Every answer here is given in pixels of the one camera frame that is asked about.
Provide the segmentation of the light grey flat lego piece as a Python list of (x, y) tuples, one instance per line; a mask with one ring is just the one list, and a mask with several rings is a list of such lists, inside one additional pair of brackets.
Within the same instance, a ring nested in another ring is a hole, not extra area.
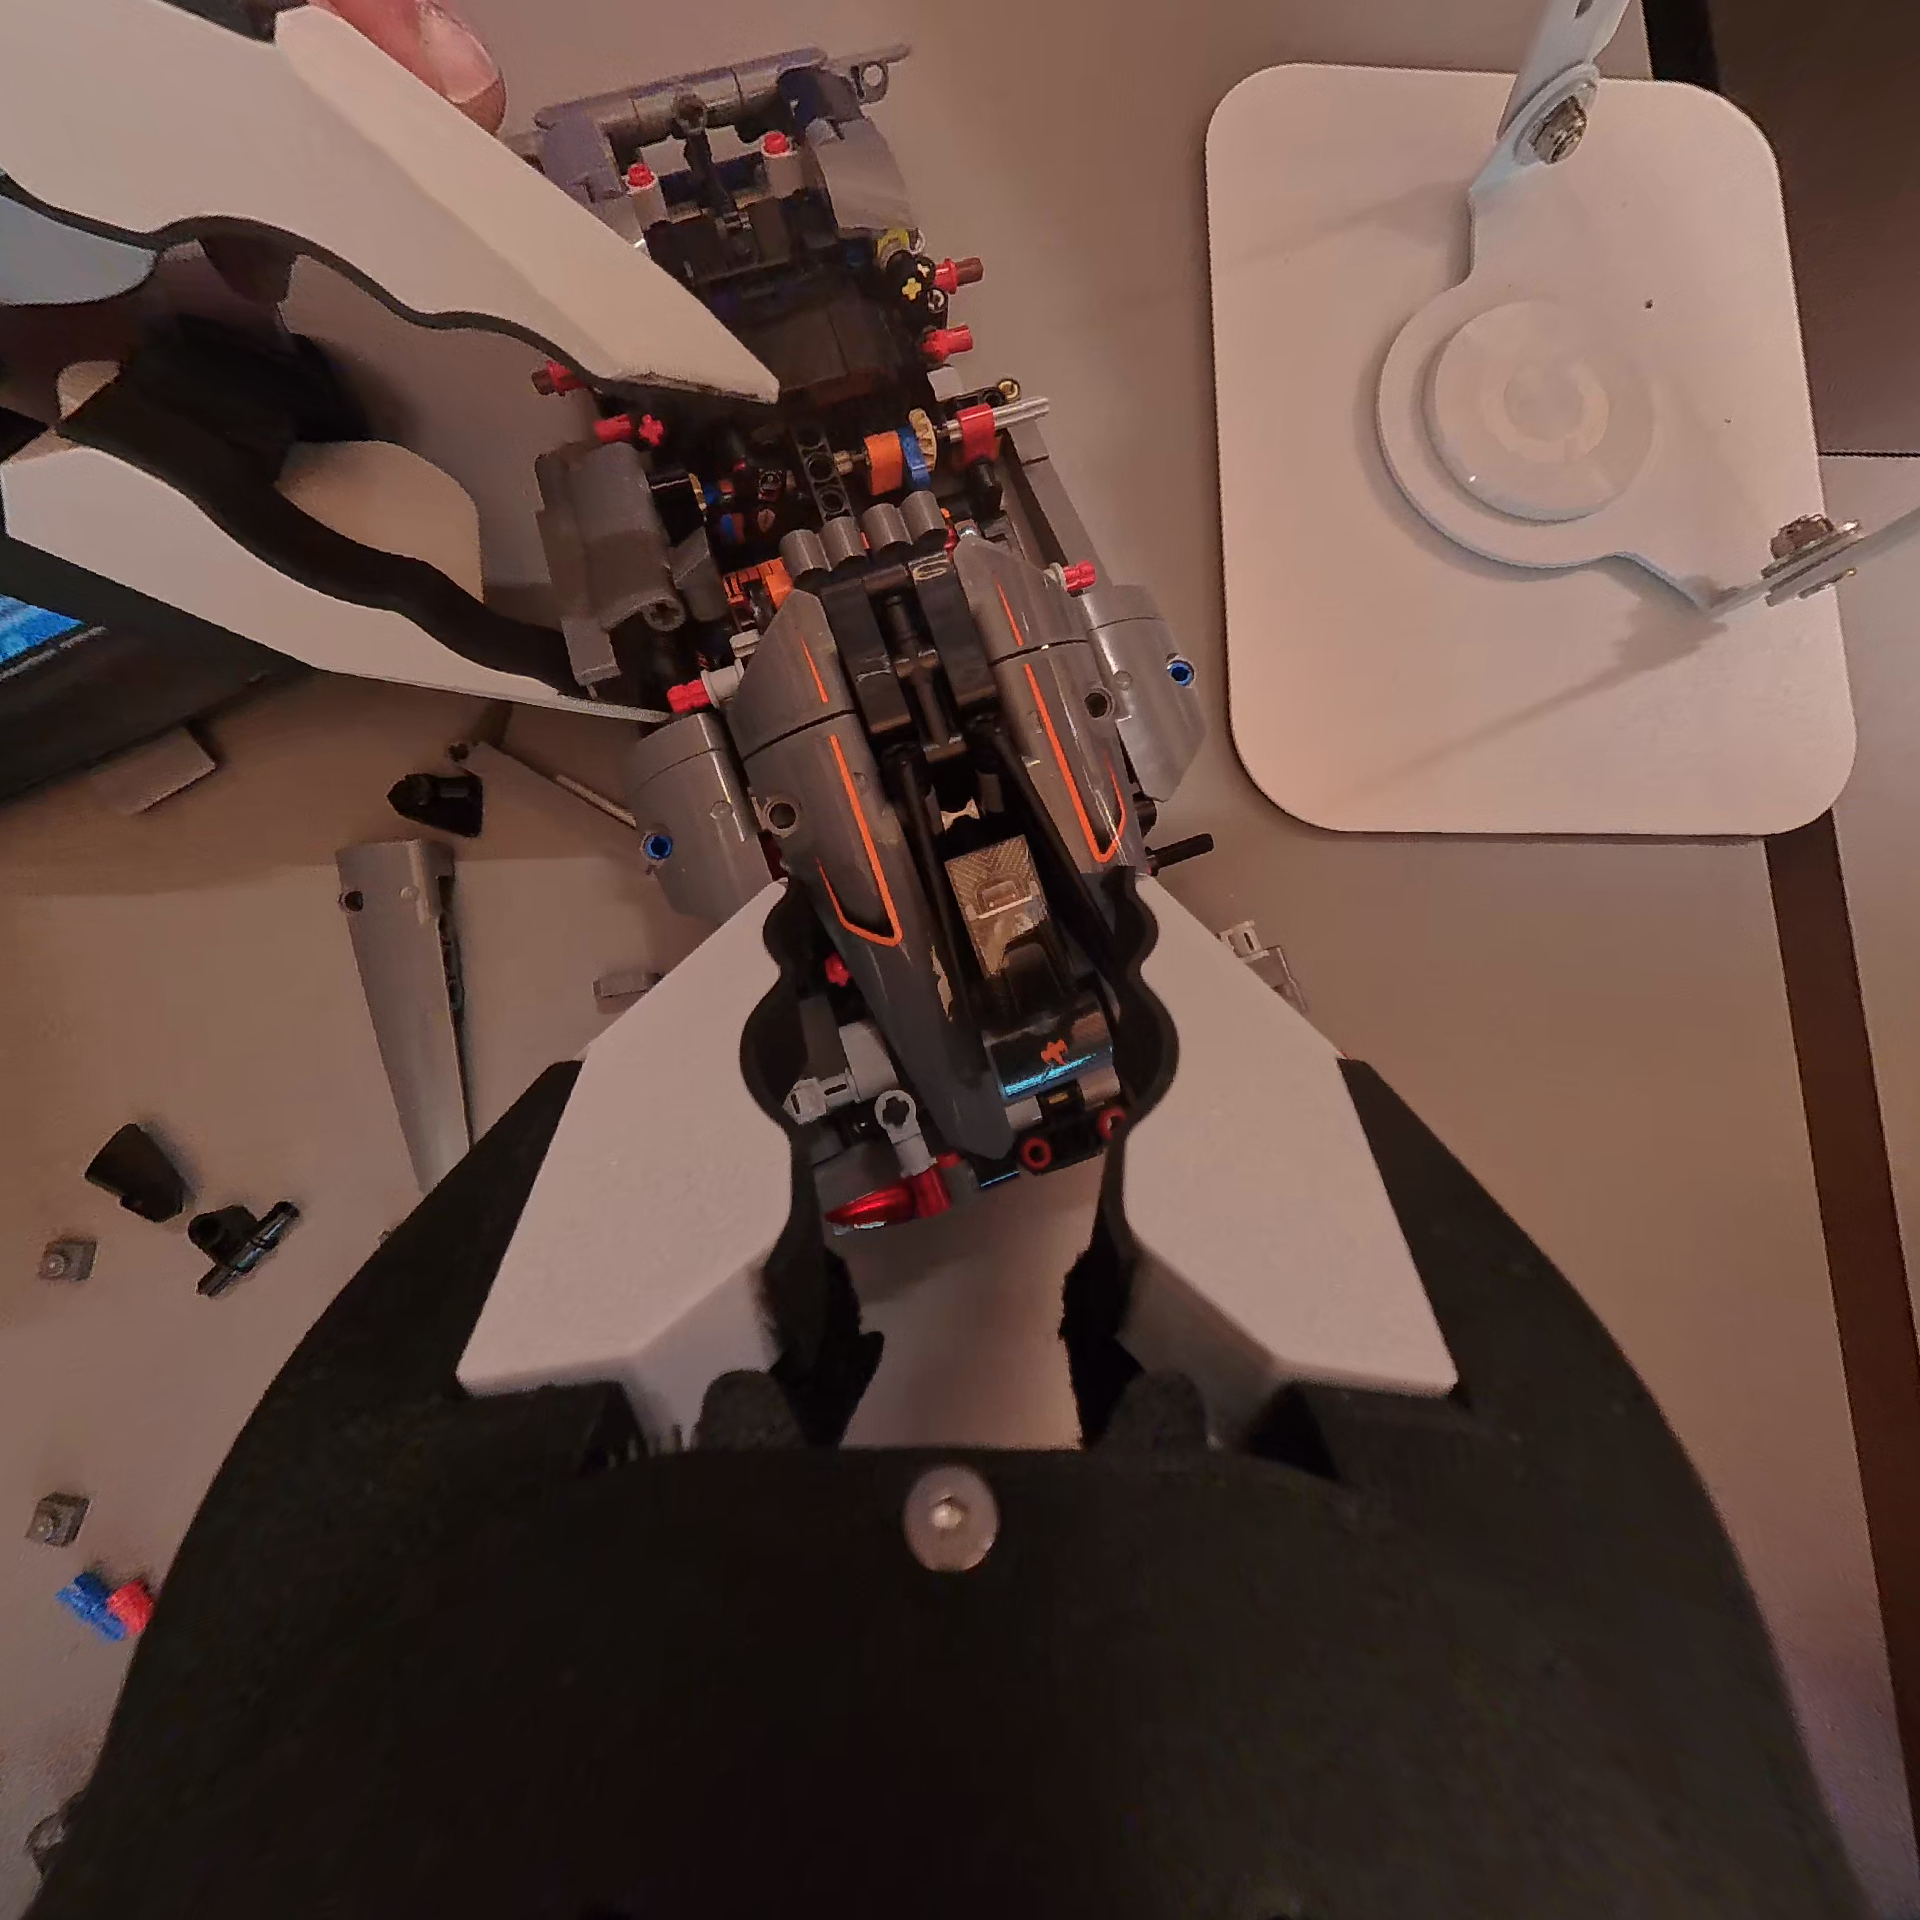
[(88, 770), (91, 796), (119, 819), (135, 819), (217, 774), (223, 763), (192, 726), (174, 726)]

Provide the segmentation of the clear round disc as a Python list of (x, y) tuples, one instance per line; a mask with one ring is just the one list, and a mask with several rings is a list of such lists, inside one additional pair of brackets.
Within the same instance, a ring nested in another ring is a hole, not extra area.
[(1658, 406), (1642, 362), (1575, 308), (1519, 300), (1463, 320), (1424, 385), (1429, 441), (1456, 485), (1519, 521), (1575, 521), (1642, 475)]

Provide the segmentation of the black lego axle connector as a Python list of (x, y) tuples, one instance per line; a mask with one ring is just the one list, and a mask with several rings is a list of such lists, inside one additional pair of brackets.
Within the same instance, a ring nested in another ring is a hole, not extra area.
[(198, 1294), (217, 1298), (251, 1277), (301, 1218), (303, 1209), (294, 1201), (279, 1201), (264, 1217), (248, 1208), (221, 1208), (192, 1217), (185, 1234), (209, 1262), (209, 1272), (198, 1282)]

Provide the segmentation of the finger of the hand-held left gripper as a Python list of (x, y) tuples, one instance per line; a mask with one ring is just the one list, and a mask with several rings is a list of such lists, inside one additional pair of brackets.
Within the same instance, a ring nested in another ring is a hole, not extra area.
[(327, 674), (665, 720), (622, 673), (582, 683), (563, 628), (487, 603), (473, 499), (370, 436), (318, 342), (162, 320), (59, 393), (6, 459), (7, 552), (50, 572), (49, 597), (130, 597)]
[(318, 8), (2, 8), (6, 192), (123, 251), (266, 236), (602, 386), (775, 400), (631, 238)]

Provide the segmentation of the grey lego side panel assembly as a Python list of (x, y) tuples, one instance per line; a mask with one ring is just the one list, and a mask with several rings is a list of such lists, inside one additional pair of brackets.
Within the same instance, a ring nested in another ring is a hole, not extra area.
[(552, 448), (535, 459), (535, 525), (571, 676), (599, 702), (670, 713), (702, 664), (648, 474), (631, 443)]

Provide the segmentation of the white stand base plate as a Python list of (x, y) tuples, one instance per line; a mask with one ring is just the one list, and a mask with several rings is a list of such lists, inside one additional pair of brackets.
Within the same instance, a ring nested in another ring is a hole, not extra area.
[[(1283, 64), (1207, 133), (1232, 736), (1338, 832), (1766, 837), (1856, 761), (1779, 163), (1722, 96), (1603, 80), (1624, 8), (1521, 74)], [(1560, 302), (1643, 365), (1656, 441), (1593, 517), (1509, 520), (1424, 385), (1481, 312)]]

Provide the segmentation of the dark curved lego slope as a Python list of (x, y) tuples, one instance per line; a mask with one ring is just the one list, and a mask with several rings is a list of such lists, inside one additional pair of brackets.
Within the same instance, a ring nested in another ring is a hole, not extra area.
[(141, 1122), (118, 1128), (82, 1171), (123, 1212), (162, 1226), (185, 1212), (191, 1186), (171, 1152)]

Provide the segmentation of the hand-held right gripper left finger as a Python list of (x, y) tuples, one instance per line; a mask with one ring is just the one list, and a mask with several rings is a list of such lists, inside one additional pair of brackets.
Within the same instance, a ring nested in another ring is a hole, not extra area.
[(801, 1078), (813, 909), (766, 885), (582, 1056), (459, 1357), (475, 1397), (621, 1386), (694, 1437), (722, 1376), (775, 1381), (839, 1444), (878, 1371), (785, 1096)]

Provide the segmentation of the lego car model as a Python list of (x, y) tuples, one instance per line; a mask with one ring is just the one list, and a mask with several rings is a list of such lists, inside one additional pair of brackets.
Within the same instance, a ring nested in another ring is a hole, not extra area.
[(895, 61), (722, 64), (531, 133), (779, 385), (535, 373), (593, 400), (568, 443), (635, 445), (697, 617), (701, 676), (629, 755), (645, 867), (696, 922), (770, 878), (819, 924), (785, 1112), (833, 1236), (1109, 1147), (1109, 885), (1213, 850), (1147, 841), (1207, 736), (1193, 651), (1097, 560), (1046, 400), (950, 377), (985, 267), (929, 248), (871, 114)]

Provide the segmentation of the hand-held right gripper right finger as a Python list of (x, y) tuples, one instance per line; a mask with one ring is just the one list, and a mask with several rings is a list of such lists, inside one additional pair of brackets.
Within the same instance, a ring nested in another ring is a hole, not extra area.
[(1125, 1116), (1062, 1323), (1085, 1448), (1234, 1449), (1296, 1386), (1451, 1397), (1346, 1058), (1157, 881), (1109, 901)]

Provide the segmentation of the person's left hand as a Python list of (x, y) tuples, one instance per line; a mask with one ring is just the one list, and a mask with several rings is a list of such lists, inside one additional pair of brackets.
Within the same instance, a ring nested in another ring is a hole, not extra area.
[(507, 82), (475, 28), (443, 3), (318, 3), (489, 134), (507, 117)]

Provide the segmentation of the long grey lego wedge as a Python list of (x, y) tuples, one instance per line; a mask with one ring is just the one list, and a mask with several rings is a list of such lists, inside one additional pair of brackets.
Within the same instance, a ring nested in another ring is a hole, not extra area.
[(627, 793), (627, 758), (639, 738), (635, 724), (616, 718), (526, 704), (483, 704), (449, 744), (447, 757), (454, 770), (483, 777), (487, 813), (496, 813), (505, 805), (503, 797), (515, 796), (571, 822), (594, 819), (611, 829), (635, 834), (558, 792), (543, 774), (576, 777), (633, 813)]

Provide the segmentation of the grey curved lego panel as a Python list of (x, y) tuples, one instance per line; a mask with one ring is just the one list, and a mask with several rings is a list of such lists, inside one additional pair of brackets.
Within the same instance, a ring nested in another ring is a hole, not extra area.
[(341, 907), (407, 1158), (430, 1193), (473, 1142), (454, 852), (433, 840), (337, 852)]

